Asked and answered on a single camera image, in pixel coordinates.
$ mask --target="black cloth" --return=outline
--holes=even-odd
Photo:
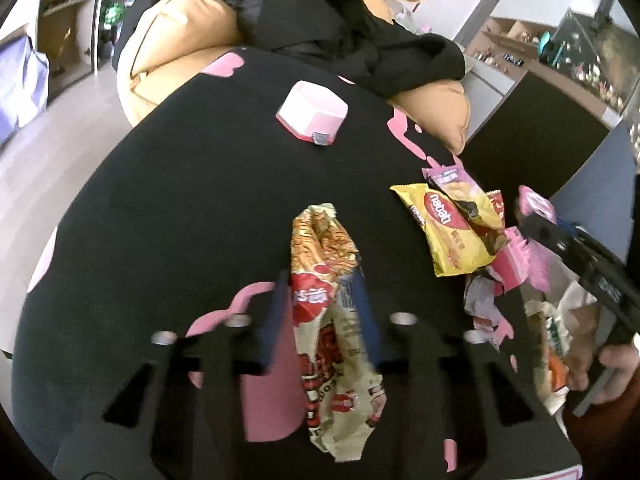
[[[289,57],[236,52],[245,64],[231,77],[197,75],[134,128],[60,222],[50,268],[24,305],[13,368],[16,428],[48,467],[78,421],[88,385],[124,366],[110,351],[157,330],[184,335],[244,286],[274,281],[289,265],[292,219],[311,204],[335,205],[362,256],[373,309],[414,312],[443,334],[470,328],[463,278],[435,277],[424,234],[389,190],[420,182],[424,165],[389,131],[393,108]],[[300,80],[349,106],[331,146],[299,140],[276,120]],[[439,163],[453,163],[411,120],[406,135]],[[530,377],[522,301],[516,294],[499,306],[516,333],[502,351],[515,354]],[[472,389],[464,375],[454,382]],[[248,444],[246,478],[265,466],[276,468],[269,469],[275,478],[299,478],[301,464],[310,480],[341,472],[395,478],[402,380],[390,378],[387,389],[383,420],[361,462],[332,465],[301,429],[282,442]],[[460,414],[453,426],[463,428],[460,460],[477,460],[484,439],[477,401],[461,394],[450,402]]]
[[[113,66],[144,10],[128,10]],[[244,42],[344,76],[384,98],[442,79],[462,79],[465,61],[452,41],[416,36],[374,17],[362,0],[225,0],[238,14]]]

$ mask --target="human hand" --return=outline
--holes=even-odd
[[[598,327],[600,307],[584,306],[572,310],[578,321],[578,328],[572,333],[574,339],[566,359],[569,368],[567,386],[571,390],[583,392],[589,387],[587,372],[591,367],[595,353],[595,333]],[[592,404],[604,404],[619,398],[628,387],[636,370],[640,366],[640,341],[636,334],[633,343],[605,346],[597,358],[606,367],[616,368],[609,383],[595,397]]]

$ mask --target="black tablecloth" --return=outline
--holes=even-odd
[[[111,349],[148,341],[157,330],[184,335],[199,316],[228,307],[240,288],[274,281],[289,265],[291,221],[310,204],[335,205],[362,256],[373,309],[414,312],[453,335],[470,325],[463,279],[434,276],[420,227],[388,189],[420,182],[424,166],[389,131],[393,108],[298,60],[236,52],[245,64],[232,77],[197,75],[134,128],[60,222],[50,268],[24,305],[14,357],[15,425],[48,467],[81,415],[88,384],[119,366]],[[276,120],[300,80],[349,106],[331,146],[299,140]],[[410,120],[407,137],[452,164],[444,146]],[[527,374],[522,302],[510,298],[500,306],[516,338],[504,351]],[[394,477],[402,381],[387,388],[363,460],[338,465],[338,473]],[[306,478],[332,474],[331,457],[308,442],[304,428],[284,443],[248,448],[248,478],[260,474],[261,460],[282,468],[280,478],[299,478],[291,453],[310,466]]]

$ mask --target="silver screw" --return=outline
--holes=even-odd
[[[233,314],[225,320],[225,325],[229,328],[242,328],[251,325],[251,316],[248,314]]]
[[[161,330],[151,336],[151,342],[154,345],[169,346],[178,341],[178,336],[175,332],[169,332],[168,330]]]
[[[410,312],[394,312],[391,315],[391,323],[399,326],[411,326],[418,322],[418,317]]]

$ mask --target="gray floor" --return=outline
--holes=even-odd
[[[129,130],[107,67],[57,97],[0,152],[0,349],[13,352],[27,286],[51,232]]]

